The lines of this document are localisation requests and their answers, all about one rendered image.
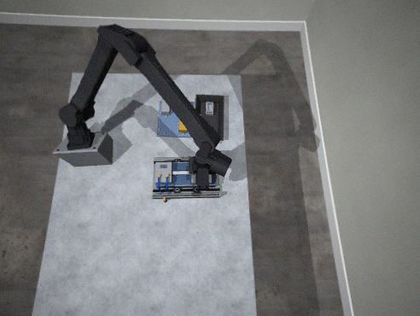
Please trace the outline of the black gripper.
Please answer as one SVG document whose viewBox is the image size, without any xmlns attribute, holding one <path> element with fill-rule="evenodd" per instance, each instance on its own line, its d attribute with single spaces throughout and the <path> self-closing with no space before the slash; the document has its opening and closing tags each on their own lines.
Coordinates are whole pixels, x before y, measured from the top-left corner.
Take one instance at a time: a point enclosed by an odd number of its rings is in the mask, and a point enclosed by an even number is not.
<svg viewBox="0 0 420 316">
<path fill-rule="evenodd" d="M 194 161 L 195 161 L 195 156 L 191 156 L 189 158 L 189 175 L 194 175 Z M 209 174 L 215 175 L 216 173 L 211 172 Z"/>
</svg>

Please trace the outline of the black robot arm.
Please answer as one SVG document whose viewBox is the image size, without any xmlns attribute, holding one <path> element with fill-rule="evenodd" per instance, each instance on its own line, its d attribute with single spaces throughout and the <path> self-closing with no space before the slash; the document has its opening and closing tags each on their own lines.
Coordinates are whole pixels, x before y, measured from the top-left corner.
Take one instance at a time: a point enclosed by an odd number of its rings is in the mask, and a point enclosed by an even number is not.
<svg viewBox="0 0 420 316">
<path fill-rule="evenodd" d="M 199 148 L 194 162 L 194 173 L 198 172 L 197 190 L 209 190 L 209 173 L 224 177 L 232 162 L 230 157 L 215 149 L 220 141 L 219 134 L 177 87 L 156 59 L 155 51 L 145 37 L 116 24 L 99 26 L 97 32 L 96 48 L 79 87 L 70 103 L 59 110 L 59 117 L 68 129 L 67 150 L 91 147 L 94 132 L 82 122 L 94 117 L 94 99 L 119 52 L 130 66 L 135 66 L 146 77 L 195 140 Z"/>
</svg>

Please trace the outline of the yellow brass block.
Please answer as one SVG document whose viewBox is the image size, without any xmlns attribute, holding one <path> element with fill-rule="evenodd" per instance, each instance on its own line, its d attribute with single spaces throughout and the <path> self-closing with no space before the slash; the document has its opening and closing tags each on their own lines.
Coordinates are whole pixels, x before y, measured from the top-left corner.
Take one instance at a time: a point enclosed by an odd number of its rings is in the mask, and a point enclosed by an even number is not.
<svg viewBox="0 0 420 316">
<path fill-rule="evenodd" d="M 181 120 L 179 121 L 179 132 L 180 133 L 188 133 L 188 130 L 186 129 L 184 124 L 181 122 Z"/>
</svg>

